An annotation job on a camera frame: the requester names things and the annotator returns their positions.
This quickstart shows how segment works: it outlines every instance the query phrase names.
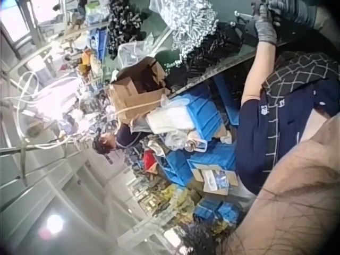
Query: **navy shirt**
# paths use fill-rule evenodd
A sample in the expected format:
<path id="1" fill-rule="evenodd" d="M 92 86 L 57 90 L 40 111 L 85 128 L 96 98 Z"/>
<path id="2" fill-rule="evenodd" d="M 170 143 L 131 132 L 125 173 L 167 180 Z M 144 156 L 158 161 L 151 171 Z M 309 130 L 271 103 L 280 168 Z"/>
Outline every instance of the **navy shirt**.
<path id="1" fill-rule="evenodd" d="M 280 160 L 301 139 L 314 107 L 320 106 L 329 116 L 339 112 L 339 82 L 319 80 L 302 86 L 279 102 Z M 237 129 L 236 170 L 244 186 L 258 194 L 269 172 L 263 172 L 267 152 L 268 106 L 265 92 L 260 100 L 246 101 L 240 110 Z"/>
<path id="2" fill-rule="evenodd" d="M 148 136 L 149 133 L 145 132 L 133 132 L 131 133 L 130 127 L 124 123 L 121 124 L 117 135 L 116 135 L 116 145 L 117 149 L 124 149 L 131 147 L 139 143 L 141 139 Z"/>

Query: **blue plastic bin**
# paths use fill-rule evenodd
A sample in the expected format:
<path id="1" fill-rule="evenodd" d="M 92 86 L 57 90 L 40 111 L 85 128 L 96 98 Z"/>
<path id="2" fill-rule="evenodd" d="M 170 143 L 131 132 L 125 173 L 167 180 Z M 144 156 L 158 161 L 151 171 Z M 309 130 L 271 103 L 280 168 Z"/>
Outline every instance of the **blue plastic bin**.
<path id="1" fill-rule="evenodd" d="M 235 226 L 240 217 L 240 210 L 232 203 L 223 202 L 217 210 L 217 215 L 231 226 Z"/>
<path id="2" fill-rule="evenodd" d="M 222 202 L 211 198 L 203 198 L 196 205 L 194 215 L 206 220 L 213 221 L 218 213 Z"/>
<path id="3" fill-rule="evenodd" d="M 185 187 L 193 178 L 185 152 L 180 150 L 169 152 L 165 157 L 168 166 L 164 166 L 161 157 L 155 156 L 155 159 L 172 183 Z"/>
<path id="4" fill-rule="evenodd" d="M 222 74 L 215 75 L 214 81 L 227 111 L 230 124 L 238 126 L 240 109 L 233 100 L 229 84 L 225 82 Z"/>
<path id="5" fill-rule="evenodd" d="M 211 99 L 208 86 L 203 82 L 174 99 L 187 98 L 188 112 L 200 137 L 208 142 L 223 123 L 222 117 Z"/>
<path id="6" fill-rule="evenodd" d="M 191 169 L 197 169 L 199 165 L 218 165 L 223 170 L 235 170 L 235 144 L 213 142 L 208 145 L 205 153 L 195 152 L 186 160 Z"/>
<path id="7" fill-rule="evenodd" d="M 97 57 L 103 61 L 105 48 L 106 48 L 107 31 L 106 28 L 97 29 L 96 42 L 97 42 Z"/>

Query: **gray work glove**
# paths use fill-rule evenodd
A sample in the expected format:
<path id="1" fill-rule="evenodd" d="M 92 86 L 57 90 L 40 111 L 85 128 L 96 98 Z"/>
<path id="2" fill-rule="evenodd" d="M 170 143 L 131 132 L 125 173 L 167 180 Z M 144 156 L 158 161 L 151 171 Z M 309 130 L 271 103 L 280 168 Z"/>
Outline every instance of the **gray work glove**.
<path id="1" fill-rule="evenodd" d="M 259 37 L 259 41 L 276 45 L 277 35 L 273 26 L 273 19 L 265 5 L 260 6 L 260 15 L 255 15 L 255 27 Z"/>
<path id="2" fill-rule="evenodd" d="M 314 28 L 317 7 L 302 0 L 269 0 L 268 7 L 283 18 Z"/>

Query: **plaid apron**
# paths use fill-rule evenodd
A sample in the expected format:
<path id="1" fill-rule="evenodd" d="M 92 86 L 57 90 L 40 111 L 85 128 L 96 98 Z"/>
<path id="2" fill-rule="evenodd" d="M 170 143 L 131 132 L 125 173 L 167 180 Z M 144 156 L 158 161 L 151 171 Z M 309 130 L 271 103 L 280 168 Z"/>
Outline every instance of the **plaid apron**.
<path id="1" fill-rule="evenodd" d="M 267 151 L 264 173 L 277 163 L 280 141 L 278 107 L 300 86 L 320 79 L 339 79 L 339 64 L 323 53 L 283 52 L 273 74 L 262 85 L 268 102 Z"/>

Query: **pile of screws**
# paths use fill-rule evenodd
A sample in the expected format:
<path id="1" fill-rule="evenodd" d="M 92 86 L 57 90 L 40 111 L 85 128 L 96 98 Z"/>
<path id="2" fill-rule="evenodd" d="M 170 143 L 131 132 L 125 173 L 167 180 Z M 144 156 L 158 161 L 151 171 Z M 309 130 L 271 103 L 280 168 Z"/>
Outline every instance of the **pile of screws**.
<path id="1" fill-rule="evenodd" d="M 173 50 L 179 49 L 184 60 L 194 47 L 199 47 L 206 35 L 216 30 L 217 13 L 206 0 L 163 1 L 160 16 L 173 30 Z"/>
<path id="2" fill-rule="evenodd" d="M 109 7 L 107 48 L 111 59 L 114 59 L 119 45 L 143 40 L 140 28 L 147 15 L 133 10 L 129 0 L 110 0 Z"/>
<path id="3" fill-rule="evenodd" d="M 217 23 L 216 32 L 207 35 L 200 47 L 195 47 L 183 61 L 165 65 L 168 76 L 165 82 L 176 90 L 185 86 L 189 79 L 202 76 L 206 69 L 215 66 L 232 53 L 238 53 L 242 41 L 236 31 L 227 23 Z"/>

